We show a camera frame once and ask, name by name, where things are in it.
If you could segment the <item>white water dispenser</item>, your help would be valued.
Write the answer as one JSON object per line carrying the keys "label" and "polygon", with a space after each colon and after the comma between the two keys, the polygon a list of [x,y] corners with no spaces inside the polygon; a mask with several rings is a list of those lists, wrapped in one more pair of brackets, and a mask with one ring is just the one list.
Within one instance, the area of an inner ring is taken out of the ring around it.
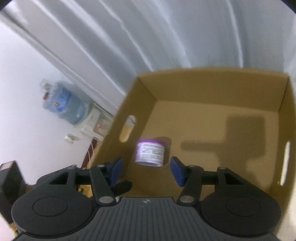
{"label": "white water dispenser", "polygon": [[88,116],[77,128],[83,134],[101,141],[106,137],[112,122],[113,116],[110,113],[99,105],[93,104]]}

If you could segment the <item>white wall socket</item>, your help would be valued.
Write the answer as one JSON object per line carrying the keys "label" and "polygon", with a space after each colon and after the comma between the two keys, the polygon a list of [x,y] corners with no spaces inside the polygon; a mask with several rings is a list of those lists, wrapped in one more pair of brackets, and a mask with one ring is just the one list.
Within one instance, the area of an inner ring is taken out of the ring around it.
{"label": "white wall socket", "polygon": [[76,137],[70,133],[65,136],[65,141],[71,145],[74,144],[75,140]]}

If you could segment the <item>blue water jug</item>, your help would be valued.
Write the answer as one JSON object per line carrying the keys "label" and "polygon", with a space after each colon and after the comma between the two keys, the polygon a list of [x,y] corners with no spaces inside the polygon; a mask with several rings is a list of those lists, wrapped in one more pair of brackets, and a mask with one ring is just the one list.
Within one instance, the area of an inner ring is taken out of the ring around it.
{"label": "blue water jug", "polygon": [[40,83],[43,91],[43,108],[57,117],[76,126],[86,119],[90,110],[90,102],[82,99],[70,90],[63,82],[50,83],[43,80]]}

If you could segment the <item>purple lid air freshener jar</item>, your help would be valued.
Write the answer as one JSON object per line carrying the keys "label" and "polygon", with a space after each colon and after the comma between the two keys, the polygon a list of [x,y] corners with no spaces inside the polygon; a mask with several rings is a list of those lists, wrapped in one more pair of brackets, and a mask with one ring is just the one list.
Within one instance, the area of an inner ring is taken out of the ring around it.
{"label": "purple lid air freshener jar", "polygon": [[164,164],[165,145],[163,142],[150,138],[137,141],[135,162],[139,165],[162,167]]}

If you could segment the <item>grey white curtain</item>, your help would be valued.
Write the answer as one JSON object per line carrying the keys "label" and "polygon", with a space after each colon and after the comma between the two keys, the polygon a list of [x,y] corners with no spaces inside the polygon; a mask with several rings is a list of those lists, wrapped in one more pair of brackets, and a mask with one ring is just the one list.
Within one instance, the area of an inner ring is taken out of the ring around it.
{"label": "grey white curtain", "polygon": [[295,13],[282,1],[10,1],[1,21],[111,113],[148,71],[232,66],[295,78]]}

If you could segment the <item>brown cardboard box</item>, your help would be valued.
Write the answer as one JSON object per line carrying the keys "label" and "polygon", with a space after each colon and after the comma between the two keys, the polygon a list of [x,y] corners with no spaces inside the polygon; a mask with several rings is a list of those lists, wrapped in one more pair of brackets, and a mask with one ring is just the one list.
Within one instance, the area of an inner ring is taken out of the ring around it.
{"label": "brown cardboard box", "polygon": [[[165,145],[162,167],[135,162],[137,141]],[[123,159],[128,196],[177,197],[169,159],[227,167],[274,197],[281,240],[295,240],[295,91],[287,73],[193,68],[138,75],[91,166]]]}

